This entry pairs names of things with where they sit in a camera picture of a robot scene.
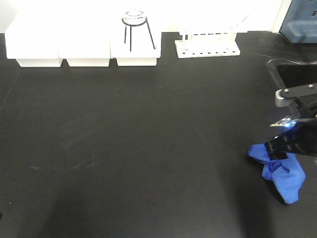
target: blue cloth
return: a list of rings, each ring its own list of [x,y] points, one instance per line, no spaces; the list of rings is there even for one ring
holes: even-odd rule
[[[284,160],[270,160],[264,144],[251,146],[248,154],[264,164],[262,177],[274,182],[285,203],[292,204],[298,200],[305,173],[294,154],[287,153]]]

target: blue rag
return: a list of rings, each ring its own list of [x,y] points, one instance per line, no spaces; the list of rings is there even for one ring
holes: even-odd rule
[[[298,191],[305,180],[305,173],[296,156],[287,153],[287,159],[270,160],[264,144],[251,146],[248,155],[264,164],[262,177],[273,181],[285,203],[298,201]]]

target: scratch mark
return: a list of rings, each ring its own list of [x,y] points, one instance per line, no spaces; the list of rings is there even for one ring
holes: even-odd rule
[[[29,168],[30,169],[34,169],[34,170],[39,170],[40,169],[40,167],[38,167],[38,166],[29,166]]]
[[[82,162],[81,164],[77,165],[77,166],[73,166],[72,169],[76,170],[78,169],[80,166],[84,165],[86,163],[86,161]]]
[[[201,139],[203,140],[203,142],[204,142],[205,144],[207,144],[207,142],[205,141],[205,139],[204,139],[203,134],[201,133],[201,131],[199,131],[199,130],[195,127],[195,125],[193,125],[193,127],[194,127],[194,129],[196,130],[196,132],[198,133],[198,135],[201,137]]]
[[[129,153],[126,153],[126,154],[123,154],[123,156],[137,154],[137,153],[140,153],[142,151],[144,151],[144,148],[136,150],[136,151],[132,151],[132,152],[129,152]]]
[[[102,129],[105,129],[105,128],[111,126],[111,124],[109,123],[110,121],[111,121],[110,119],[103,121],[101,118],[99,118],[99,119],[72,122],[73,124],[78,123],[79,125],[77,125],[77,127],[75,127],[74,131],[71,131],[70,133],[78,133],[79,135],[78,136],[73,135],[70,139],[67,139],[63,148],[67,149],[68,147],[70,147],[73,144],[77,143],[78,141],[81,141],[81,140],[85,139],[86,137],[96,133],[97,131],[100,131]],[[69,130],[68,127],[69,126],[63,126],[62,131]]]
[[[93,116],[94,114],[96,114],[96,112],[97,112],[97,111],[94,111],[94,112],[92,112],[92,113],[90,113],[90,114],[87,114],[87,115],[84,115],[84,116],[82,116],[82,117],[80,117],[80,118],[77,118],[77,119],[75,119],[75,120],[73,120],[73,121],[71,121],[71,122],[69,122],[69,123],[64,124],[62,127],[69,127],[69,126],[72,125],[72,124],[75,124],[75,123],[77,123],[77,122],[80,122],[80,121],[83,121],[83,120],[85,120],[85,119],[87,119],[87,118],[90,118],[91,116]]]
[[[257,56],[265,56],[265,57],[270,57],[270,58],[273,58],[273,56],[267,56],[267,55],[261,55],[261,54],[253,54],[253,55],[257,55]]]
[[[17,73],[16,77],[14,78],[14,80],[13,80],[13,82],[12,82],[12,84],[11,84],[11,87],[9,88],[7,94],[5,95],[3,101],[2,101],[2,103],[1,103],[1,105],[0,105],[0,108],[1,108],[1,107],[3,106],[3,104],[6,102],[6,100],[7,100],[8,96],[9,96],[9,94],[11,93],[11,91],[12,91],[12,89],[13,89],[13,86],[14,86],[14,84],[15,84],[15,82],[16,82],[16,79],[17,79],[18,76],[20,75],[20,72],[21,72],[21,70],[19,70],[19,72]]]
[[[298,62],[291,61],[291,60],[288,60],[288,59],[286,59],[286,61],[289,61],[289,62],[292,62],[292,63],[295,63],[295,64],[300,64],[300,63],[298,63]]]
[[[244,22],[248,17],[250,16],[250,14],[249,15],[247,15],[241,22],[239,22],[239,24],[238,25],[236,25],[236,27],[238,27],[242,22]]]
[[[126,142],[132,140],[133,138],[136,138],[136,137],[141,136],[141,135],[146,135],[146,134],[149,134],[149,133],[152,133],[152,131],[147,131],[147,132],[145,132],[145,133],[132,135],[132,136],[130,136],[130,137],[128,137],[128,138],[125,138],[125,139],[122,140],[122,141],[119,141],[119,142],[117,142],[117,143],[115,143],[115,144],[113,144],[113,145],[111,145],[111,146],[106,147],[105,150],[107,151],[107,150],[109,150],[109,149],[111,149],[111,148],[113,148],[113,147],[119,147],[119,146],[123,145],[124,143],[126,143]]]
[[[92,154],[93,163],[87,167],[92,167],[94,169],[95,168],[95,153],[93,148],[91,148],[91,154]]]

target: metal bracket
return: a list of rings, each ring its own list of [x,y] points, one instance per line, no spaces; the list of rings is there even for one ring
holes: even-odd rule
[[[306,84],[298,87],[286,88],[280,91],[283,98],[299,98],[312,94],[317,94],[317,84]]]

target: white plastic bin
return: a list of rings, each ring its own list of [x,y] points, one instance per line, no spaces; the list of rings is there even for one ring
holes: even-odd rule
[[[60,26],[59,57],[72,67],[108,67],[110,60],[110,22],[100,2],[76,2],[61,10],[67,24]]]
[[[5,32],[6,55],[21,67],[60,67],[57,24],[44,14],[19,14]]]
[[[115,22],[111,29],[111,57],[118,66],[155,66],[161,52],[161,30],[151,22],[149,26],[155,44],[153,49],[147,25],[132,27],[132,49],[130,51],[130,27],[127,26],[126,43],[122,22]]]

